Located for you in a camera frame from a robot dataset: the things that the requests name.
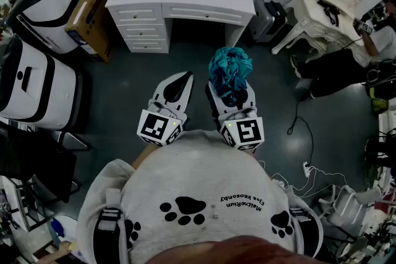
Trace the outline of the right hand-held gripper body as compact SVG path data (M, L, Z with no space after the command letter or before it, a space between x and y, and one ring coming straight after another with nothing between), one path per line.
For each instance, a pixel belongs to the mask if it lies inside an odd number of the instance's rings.
M217 130L225 143L241 151L253 151L264 142L262 118L257 115L256 96L250 84L236 92L236 101L217 96L212 83L205 88Z

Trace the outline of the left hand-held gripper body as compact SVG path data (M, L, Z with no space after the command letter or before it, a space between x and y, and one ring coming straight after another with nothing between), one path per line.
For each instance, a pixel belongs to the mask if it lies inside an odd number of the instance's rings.
M191 71L174 74L161 81L142 110L137 135L146 143L166 146L177 140L187 121L194 75Z

